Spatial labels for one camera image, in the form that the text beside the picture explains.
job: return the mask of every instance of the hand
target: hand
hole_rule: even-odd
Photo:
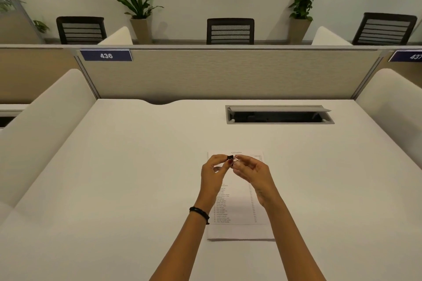
[[[218,172],[215,172],[214,166],[222,162],[224,162],[224,165],[219,168]],[[226,155],[214,155],[202,166],[201,190],[199,191],[198,199],[195,202],[195,207],[209,214],[217,199],[217,194],[220,192],[224,175],[227,170],[229,170],[232,163],[233,159],[227,160]]]
[[[252,185],[258,201],[264,208],[271,202],[281,199],[271,176],[270,168],[265,163],[244,155],[237,155],[235,158],[240,161],[233,164],[233,172]]]

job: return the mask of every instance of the green plant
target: green plant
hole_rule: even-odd
[[[13,10],[13,4],[10,0],[1,0],[0,1],[0,13],[2,12],[8,12],[10,10]],[[50,30],[50,28],[39,20],[33,20],[35,27],[40,33],[46,33],[47,30]]]
[[[314,20],[309,16],[309,11],[312,9],[312,3],[314,0],[295,0],[289,8],[293,8],[293,13],[290,15],[291,18],[295,19],[308,19]]]
[[[152,7],[148,1],[150,0],[117,0],[128,7],[132,12],[125,12],[125,14],[129,14],[132,16],[132,19],[146,19],[151,16],[152,10],[161,6]]]

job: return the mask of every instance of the black bracelet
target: black bracelet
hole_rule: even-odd
[[[205,220],[207,220],[207,224],[209,224],[208,219],[210,218],[207,213],[199,208],[195,208],[195,207],[191,207],[189,208],[189,212],[194,211],[196,213],[199,213],[200,215],[202,215],[204,217]]]

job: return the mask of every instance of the paper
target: paper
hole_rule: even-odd
[[[209,152],[248,155],[264,162],[263,154],[239,151]],[[274,239],[265,209],[256,197],[254,188],[229,169],[217,200],[210,212],[208,240],[268,240]]]

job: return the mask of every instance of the plant pot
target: plant pot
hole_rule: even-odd
[[[152,44],[146,19],[131,19],[130,23],[132,24],[139,44]]]
[[[290,19],[289,44],[301,44],[312,21],[308,19]]]

